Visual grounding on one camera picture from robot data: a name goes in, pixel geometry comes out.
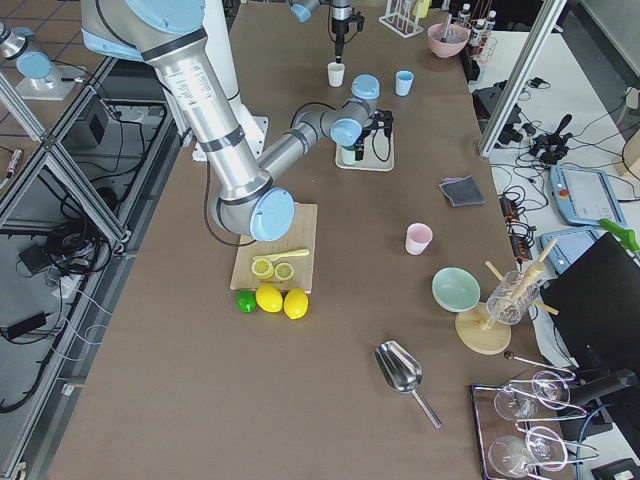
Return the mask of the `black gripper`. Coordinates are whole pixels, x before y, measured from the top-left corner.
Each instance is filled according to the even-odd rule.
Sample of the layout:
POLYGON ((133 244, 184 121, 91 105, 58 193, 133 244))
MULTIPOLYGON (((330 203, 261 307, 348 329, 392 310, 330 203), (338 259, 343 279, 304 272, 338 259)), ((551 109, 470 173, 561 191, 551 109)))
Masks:
POLYGON ((356 11, 350 3, 330 3, 330 36, 335 44, 335 62, 341 63, 344 43, 349 33, 350 25, 356 25, 356 31, 364 28, 364 16, 356 11))
POLYGON ((373 117, 366 124, 358 138, 358 143, 354 144, 355 161, 362 161, 364 158, 364 140, 372 133, 382 130, 384 136, 390 140, 393 131, 394 116, 391 110, 376 110, 373 117))

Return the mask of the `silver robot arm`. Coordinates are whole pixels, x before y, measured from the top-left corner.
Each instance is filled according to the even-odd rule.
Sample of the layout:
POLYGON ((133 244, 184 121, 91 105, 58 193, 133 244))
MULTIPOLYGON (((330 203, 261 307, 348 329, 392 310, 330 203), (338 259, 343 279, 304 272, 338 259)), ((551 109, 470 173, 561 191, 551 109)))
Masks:
POLYGON ((294 0, 289 2, 293 16, 307 22, 323 5, 329 6, 328 35, 334 44, 335 62, 343 63, 344 47, 364 28, 365 17, 349 0, 294 0))
POLYGON ((96 53, 156 70, 221 182, 210 206, 216 223, 257 241, 275 241, 290 229, 295 202, 274 180, 321 138, 354 144, 373 118, 380 84, 373 75, 357 76, 342 108, 301 114, 256 156, 207 58, 205 6, 203 1, 84 1, 84 43, 96 53))

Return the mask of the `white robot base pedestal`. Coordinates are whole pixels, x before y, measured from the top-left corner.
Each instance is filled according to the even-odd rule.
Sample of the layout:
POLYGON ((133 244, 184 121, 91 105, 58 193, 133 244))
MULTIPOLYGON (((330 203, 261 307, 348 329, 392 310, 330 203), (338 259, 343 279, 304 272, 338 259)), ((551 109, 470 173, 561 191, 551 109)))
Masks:
POLYGON ((257 157, 264 148, 268 118, 253 116, 241 99, 221 1, 205 2, 203 27, 208 36, 205 47, 206 56, 236 119, 244 130, 252 154, 257 157))

